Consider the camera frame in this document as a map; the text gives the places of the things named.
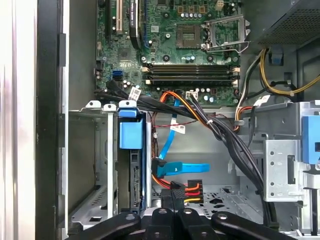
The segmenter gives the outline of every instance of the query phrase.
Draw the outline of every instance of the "blue latch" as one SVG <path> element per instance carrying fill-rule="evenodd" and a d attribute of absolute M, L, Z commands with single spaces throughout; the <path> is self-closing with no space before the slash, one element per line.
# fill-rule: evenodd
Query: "blue latch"
<path fill-rule="evenodd" d="M 320 116 L 302 117 L 302 160 L 305 164 L 320 161 Z"/>
<path fill-rule="evenodd" d="M 138 110 L 136 108 L 123 108 L 119 111 L 120 118 L 137 118 Z"/>
<path fill-rule="evenodd" d="M 157 177 L 172 176 L 178 174 L 205 173 L 210 171 L 207 163 L 183 163 L 181 161 L 167 162 L 164 166 L 157 167 Z"/>
<path fill-rule="evenodd" d="M 121 149 L 142 149 L 143 119 L 138 122 L 120 122 L 119 147 Z"/>

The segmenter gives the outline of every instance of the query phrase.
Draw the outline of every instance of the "motherboard connector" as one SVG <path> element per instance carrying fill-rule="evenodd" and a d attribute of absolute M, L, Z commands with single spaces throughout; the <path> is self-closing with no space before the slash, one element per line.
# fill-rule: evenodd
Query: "motherboard connector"
<path fill-rule="evenodd" d="M 225 2 L 223 0 L 218 0 L 215 5 L 215 10 L 222 11 L 222 9 L 224 8 L 224 5 L 225 5 Z"/>

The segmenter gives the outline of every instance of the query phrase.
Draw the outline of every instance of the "yellow wire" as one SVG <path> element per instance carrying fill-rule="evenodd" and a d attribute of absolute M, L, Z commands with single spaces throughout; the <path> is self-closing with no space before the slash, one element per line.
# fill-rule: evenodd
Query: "yellow wire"
<path fill-rule="evenodd" d="M 200 201 L 201 200 L 201 198 L 189 198 L 189 199 L 185 199 L 184 200 L 184 202 L 185 203 L 188 203 L 188 202 L 195 202 L 195 201 Z"/>
<path fill-rule="evenodd" d="M 265 72 L 265 57 L 267 54 L 267 50 L 264 49 L 263 53 L 261 54 L 261 58 L 260 58 L 260 72 L 261 72 L 261 76 L 262 76 L 262 80 L 265 83 L 265 85 L 274 93 L 276 94 L 284 94 L 284 95 L 293 95 L 293 94 L 297 94 L 300 93 L 308 88 L 310 88 L 312 85 L 316 84 L 319 80 L 320 80 L 320 76 L 318 76 L 317 78 L 315 78 L 314 80 L 312 80 L 311 82 L 309 82 L 308 84 L 300 87 L 299 89 L 293 90 L 293 91 L 281 91 L 278 90 L 272 86 L 270 86 L 270 84 L 268 83 L 267 77 L 266 77 L 266 72 Z"/>

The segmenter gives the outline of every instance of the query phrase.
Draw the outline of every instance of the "orange wire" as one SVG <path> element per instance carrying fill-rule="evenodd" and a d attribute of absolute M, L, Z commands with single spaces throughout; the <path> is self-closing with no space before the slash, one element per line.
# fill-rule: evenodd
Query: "orange wire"
<path fill-rule="evenodd" d="M 187 187 L 186 189 L 184 189 L 185 191 L 189 192 L 189 191 L 194 191 L 197 190 L 198 188 L 200 188 L 200 184 L 197 183 L 195 187 Z"/>
<path fill-rule="evenodd" d="M 170 187 L 168 187 L 168 186 L 163 185 L 162 183 L 160 183 L 160 182 L 155 178 L 155 176 L 154 176 L 153 174 L 152 174 L 152 178 L 153 178 L 153 180 L 154 180 L 157 184 L 161 185 L 162 187 L 164 187 L 164 188 L 166 188 L 166 189 L 170 189 Z"/>

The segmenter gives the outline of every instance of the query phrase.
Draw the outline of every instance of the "expansion slot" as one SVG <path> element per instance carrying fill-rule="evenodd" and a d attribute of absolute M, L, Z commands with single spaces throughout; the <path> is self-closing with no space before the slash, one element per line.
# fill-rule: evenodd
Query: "expansion slot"
<path fill-rule="evenodd" d="M 140 33 L 140 14 L 139 14 L 139 0 L 131 0 L 129 7 L 129 35 L 132 46 L 137 49 L 142 49 L 141 33 Z"/>
<path fill-rule="evenodd" d="M 107 42 L 111 41 L 112 34 L 112 2 L 111 0 L 105 0 L 105 19 L 104 19 L 104 33 Z"/>
<path fill-rule="evenodd" d="M 117 34 L 122 34 L 123 27 L 122 27 L 122 22 L 123 22 L 123 0 L 116 0 L 116 33 Z"/>

